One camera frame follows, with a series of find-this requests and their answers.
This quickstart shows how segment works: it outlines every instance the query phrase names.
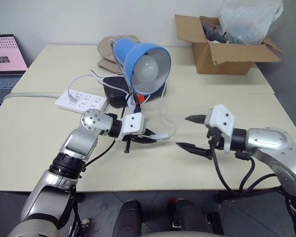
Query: white wall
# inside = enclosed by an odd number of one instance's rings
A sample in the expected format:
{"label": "white wall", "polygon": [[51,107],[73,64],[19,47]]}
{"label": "white wall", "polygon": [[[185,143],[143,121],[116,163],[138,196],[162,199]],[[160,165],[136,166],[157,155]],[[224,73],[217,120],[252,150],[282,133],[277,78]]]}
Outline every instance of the white wall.
{"label": "white wall", "polygon": [[133,34],[141,41],[185,46],[174,14],[216,16],[222,0],[0,0],[0,34],[13,33],[27,63],[48,43],[97,44]]}

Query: power strip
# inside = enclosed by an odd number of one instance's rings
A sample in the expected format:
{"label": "power strip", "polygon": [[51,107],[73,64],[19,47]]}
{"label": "power strip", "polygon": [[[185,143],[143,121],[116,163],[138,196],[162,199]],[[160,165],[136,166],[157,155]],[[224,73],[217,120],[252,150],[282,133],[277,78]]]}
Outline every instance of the power strip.
{"label": "power strip", "polygon": [[107,108],[108,100],[106,97],[84,93],[77,90],[71,90],[70,94],[78,101],[70,102],[67,90],[56,100],[55,105],[61,109],[70,110],[83,114],[88,109],[104,111]]}

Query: white table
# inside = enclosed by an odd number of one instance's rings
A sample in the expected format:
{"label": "white table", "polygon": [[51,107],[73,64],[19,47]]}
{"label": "white table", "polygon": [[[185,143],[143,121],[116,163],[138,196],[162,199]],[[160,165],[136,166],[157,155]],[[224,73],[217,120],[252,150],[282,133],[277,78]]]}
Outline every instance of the white table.
{"label": "white table", "polygon": [[[90,68],[90,65],[85,65],[90,60],[80,63],[75,61],[69,65],[60,63],[61,70],[56,64],[54,68],[48,69],[46,65],[50,65],[50,61],[53,63],[57,58],[58,54],[55,52],[62,51],[65,62],[68,58],[66,52],[75,51],[76,55],[85,55],[82,58],[93,55],[93,62],[96,63],[96,52],[89,53],[94,48],[47,46],[22,77],[14,92],[48,92],[59,95],[72,77],[84,74]],[[132,143],[129,154],[123,152],[124,142],[116,143],[105,156],[82,173],[78,191],[223,189],[212,161],[190,154],[175,144],[187,142],[207,148],[205,126],[184,118],[194,114],[206,114],[209,108],[219,103],[224,103],[234,113],[238,128],[280,127],[296,141],[295,126],[258,68],[253,67],[246,76],[198,75],[192,65],[192,55],[188,48],[170,48],[169,51],[173,67],[164,97],[164,108],[165,114],[176,123],[177,133],[167,142],[148,145]],[[75,75],[74,66],[78,69]],[[97,69],[96,72],[103,73],[96,66],[94,68]],[[59,73],[59,80],[47,77],[42,81],[42,74],[47,75],[51,71],[52,74]],[[64,76],[60,71],[71,73]],[[88,84],[85,83],[81,80],[75,88],[104,95],[103,89],[97,83],[92,80]],[[58,154],[68,134],[78,126],[80,115],[58,109],[54,101],[50,98],[8,98],[0,107],[0,190],[31,191],[43,171]],[[148,102],[143,107],[143,113],[148,116],[147,128],[157,133],[171,131],[171,127],[164,126],[159,120],[158,102]],[[120,115],[121,109],[109,107],[108,112]],[[104,151],[111,142],[112,138],[101,136],[92,157]],[[235,159],[233,154],[222,152],[218,152],[218,160],[227,183],[237,189],[250,163]],[[248,185],[270,172],[268,166],[257,161]],[[269,188],[277,185],[279,183],[276,178],[270,178],[258,187]]]}

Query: laptop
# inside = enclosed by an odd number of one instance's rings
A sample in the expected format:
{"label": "laptop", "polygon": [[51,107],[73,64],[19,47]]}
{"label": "laptop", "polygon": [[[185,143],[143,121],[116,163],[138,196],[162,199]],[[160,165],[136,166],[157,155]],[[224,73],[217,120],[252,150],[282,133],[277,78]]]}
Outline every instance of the laptop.
{"label": "laptop", "polygon": [[0,35],[0,104],[27,68],[14,35]]}

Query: desk lamp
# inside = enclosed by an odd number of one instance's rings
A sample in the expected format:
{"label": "desk lamp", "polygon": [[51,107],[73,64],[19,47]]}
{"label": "desk lamp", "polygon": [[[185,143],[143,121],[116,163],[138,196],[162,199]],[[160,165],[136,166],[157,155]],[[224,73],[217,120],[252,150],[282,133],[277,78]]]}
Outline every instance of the desk lamp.
{"label": "desk lamp", "polygon": [[[150,95],[165,84],[171,68],[170,54],[165,48],[153,43],[136,43],[129,38],[110,39],[109,44],[131,97]],[[133,97],[135,112],[139,112],[140,103]]]}

